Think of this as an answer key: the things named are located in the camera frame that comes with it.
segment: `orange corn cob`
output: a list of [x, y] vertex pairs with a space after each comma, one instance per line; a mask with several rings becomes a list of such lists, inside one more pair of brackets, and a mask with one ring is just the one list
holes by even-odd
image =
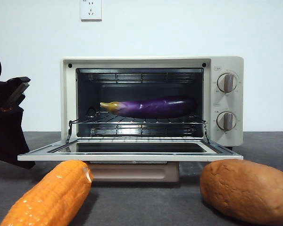
[[67, 226], [87, 197], [91, 182], [86, 163], [64, 161], [12, 206], [0, 226]]

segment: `toaster oven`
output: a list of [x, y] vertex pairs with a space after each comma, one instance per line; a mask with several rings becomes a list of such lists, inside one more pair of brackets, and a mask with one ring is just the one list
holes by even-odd
[[[19, 161], [90, 164], [95, 180], [177, 181], [179, 162], [243, 159], [243, 59], [66, 57], [61, 60], [61, 141]], [[100, 102], [184, 95], [196, 110], [180, 118], [113, 115]]]

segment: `oven knob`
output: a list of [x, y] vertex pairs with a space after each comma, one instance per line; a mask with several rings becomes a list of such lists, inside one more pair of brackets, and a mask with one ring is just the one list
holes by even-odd
[[225, 93], [232, 92], [237, 85], [235, 76], [231, 73], [221, 75], [217, 80], [218, 88]]
[[236, 117], [233, 113], [230, 112], [222, 112], [217, 117], [217, 125], [225, 130], [229, 131], [236, 125]]

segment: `open oven door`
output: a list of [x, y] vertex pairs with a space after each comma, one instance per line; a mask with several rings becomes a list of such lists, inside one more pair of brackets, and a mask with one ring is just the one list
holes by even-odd
[[178, 182], [179, 162], [243, 159], [217, 143], [183, 137], [101, 137], [56, 142], [18, 156], [19, 161], [82, 160], [94, 180]]
[[82, 160], [96, 162], [215, 161], [243, 156], [214, 142], [184, 137], [98, 137], [58, 141], [28, 153], [19, 161]]

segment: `black object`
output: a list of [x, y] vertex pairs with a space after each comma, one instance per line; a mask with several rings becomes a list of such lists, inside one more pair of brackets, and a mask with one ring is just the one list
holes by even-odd
[[17, 156], [29, 152], [21, 128], [24, 100], [23, 92], [29, 86], [27, 77], [0, 81], [0, 160], [26, 169], [35, 165], [33, 161], [18, 161]]

